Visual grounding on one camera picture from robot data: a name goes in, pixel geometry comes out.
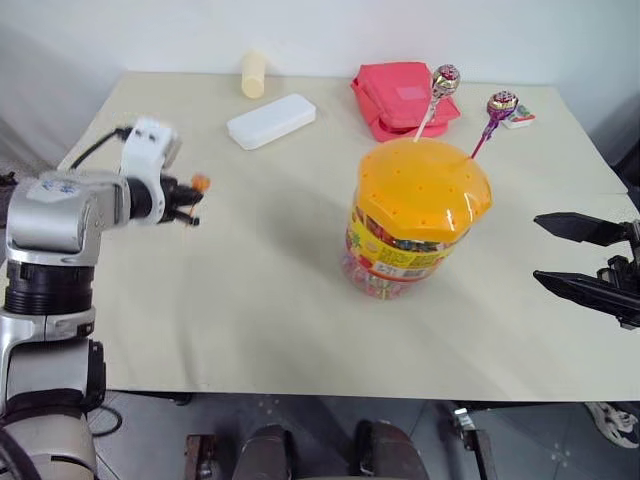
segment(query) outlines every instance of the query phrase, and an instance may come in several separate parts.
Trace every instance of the floor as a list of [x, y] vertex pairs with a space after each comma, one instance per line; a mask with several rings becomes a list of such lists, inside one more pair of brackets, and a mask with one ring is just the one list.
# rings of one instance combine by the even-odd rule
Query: floor
[[[360, 419], [387, 420], [410, 434], [431, 480], [479, 480], [473, 453], [451, 432], [446, 402], [283, 395], [196, 395], [187, 406], [109, 392], [122, 428], [96, 440], [101, 480], [183, 478], [187, 434], [216, 433], [230, 478], [232, 460], [257, 428], [280, 423], [295, 437], [299, 476], [346, 473], [351, 434]], [[640, 451], [610, 444], [581, 404], [510, 407], [473, 414], [491, 438], [500, 480], [640, 480]], [[90, 414], [95, 431], [113, 417]]]

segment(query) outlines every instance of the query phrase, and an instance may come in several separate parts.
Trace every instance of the table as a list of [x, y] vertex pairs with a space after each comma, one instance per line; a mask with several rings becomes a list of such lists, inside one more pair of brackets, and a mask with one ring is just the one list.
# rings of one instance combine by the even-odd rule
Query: table
[[[470, 151], [504, 85], [463, 84], [463, 115], [442, 140]], [[442, 268], [383, 302], [343, 276], [340, 256], [360, 158], [372, 147], [347, 79], [268, 78], [244, 98], [237, 76], [128, 73], [64, 160], [115, 125], [149, 115], [183, 147], [171, 174], [213, 186], [198, 228], [130, 226], [104, 234], [94, 338], [114, 389], [272, 392], [488, 401], [640, 399], [640, 336], [556, 298], [534, 269], [595, 273], [626, 246], [557, 239], [536, 214], [637, 215], [558, 93], [513, 87], [536, 113], [500, 128], [478, 156], [495, 205]], [[288, 93], [317, 121], [252, 152], [228, 119]], [[111, 142], [84, 168], [117, 169]]]

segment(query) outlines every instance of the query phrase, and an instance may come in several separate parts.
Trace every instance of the candy jar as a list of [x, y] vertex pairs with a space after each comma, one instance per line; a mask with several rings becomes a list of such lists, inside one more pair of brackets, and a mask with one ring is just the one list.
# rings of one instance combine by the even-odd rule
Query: candy jar
[[484, 172], [456, 147], [383, 143], [360, 162], [343, 269], [367, 294], [395, 298], [438, 268], [491, 201]]

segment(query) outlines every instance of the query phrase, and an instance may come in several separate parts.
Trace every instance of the cream cylinder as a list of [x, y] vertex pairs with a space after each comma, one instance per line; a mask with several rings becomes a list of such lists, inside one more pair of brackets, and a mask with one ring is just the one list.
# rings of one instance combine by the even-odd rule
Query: cream cylinder
[[242, 92], [249, 98], [264, 94], [265, 58], [255, 50], [248, 52], [242, 61]]

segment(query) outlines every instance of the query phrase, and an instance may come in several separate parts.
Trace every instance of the pink pouch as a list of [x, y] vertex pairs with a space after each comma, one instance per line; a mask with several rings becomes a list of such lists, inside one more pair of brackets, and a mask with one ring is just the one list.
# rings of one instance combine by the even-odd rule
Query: pink pouch
[[[431, 72], [421, 62], [362, 65], [351, 82], [360, 111], [376, 140], [416, 134], [431, 102]], [[460, 116], [451, 97], [438, 103], [423, 137], [437, 137]]]

